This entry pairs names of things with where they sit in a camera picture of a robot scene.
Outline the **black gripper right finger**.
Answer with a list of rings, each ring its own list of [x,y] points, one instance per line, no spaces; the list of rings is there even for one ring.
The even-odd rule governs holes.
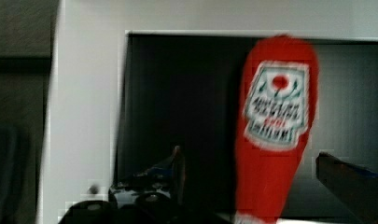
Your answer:
[[[378,224],[378,174],[321,152],[316,178],[362,223]]]

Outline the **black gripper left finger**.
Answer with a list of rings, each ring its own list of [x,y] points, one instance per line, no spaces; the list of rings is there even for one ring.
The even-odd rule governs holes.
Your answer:
[[[172,154],[143,171],[127,175],[114,183],[108,191],[108,200],[115,207],[134,204],[146,193],[160,193],[177,204],[183,203],[186,161],[181,146]]]

